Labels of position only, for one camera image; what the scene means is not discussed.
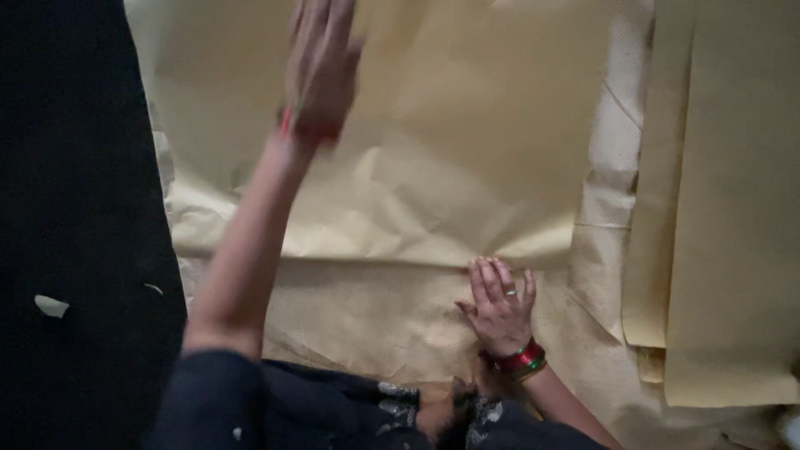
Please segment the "woman's right hand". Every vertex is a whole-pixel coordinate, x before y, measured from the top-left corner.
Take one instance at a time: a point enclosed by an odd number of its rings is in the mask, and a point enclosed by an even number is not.
[[[530,313],[536,300],[533,272],[525,269],[525,290],[518,295],[511,270],[500,259],[470,261],[470,286],[474,303],[456,305],[490,355],[512,356],[530,341]]]
[[[350,38],[355,0],[296,0],[285,101],[298,137],[335,137],[353,105],[362,42]]]

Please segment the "bangle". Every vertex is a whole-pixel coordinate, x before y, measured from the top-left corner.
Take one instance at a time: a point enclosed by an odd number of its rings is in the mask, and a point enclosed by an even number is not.
[[[547,364],[545,349],[536,344],[534,338],[530,338],[525,347],[520,348],[511,356],[497,358],[489,355],[485,350],[481,350],[481,356],[493,363],[495,369],[519,381],[527,380]]]
[[[289,138],[290,135],[295,134],[302,139],[306,139],[310,142],[319,145],[324,142],[331,142],[336,143],[339,140],[339,137],[342,134],[342,131],[335,126],[327,125],[324,127],[319,127],[318,130],[307,130],[301,127],[298,127],[296,123],[296,118],[294,117],[294,111],[292,106],[286,106],[280,113],[280,136],[281,138]]]

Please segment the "kraft paper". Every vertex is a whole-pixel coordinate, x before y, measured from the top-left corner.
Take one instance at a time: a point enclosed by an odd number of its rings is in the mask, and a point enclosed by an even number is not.
[[[670,405],[800,403],[800,2],[698,8],[667,328]]]
[[[361,2],[360,93],[314,162],[284,256],[566,263],[606,57],[606,3]],[[174,152],[179,255],[214,249],[281,103],[291,2],[126,0]]]
[[[622,326],[632,345],[666,345],[696,3],[656,2],[636,204],[622,285]]]

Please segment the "sleeve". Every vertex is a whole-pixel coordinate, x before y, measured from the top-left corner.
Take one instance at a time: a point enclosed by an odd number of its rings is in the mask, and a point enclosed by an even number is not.
[[[145,448],[264,449],[265,403],[256,363],[228,351],[186,356],[175,365]]]

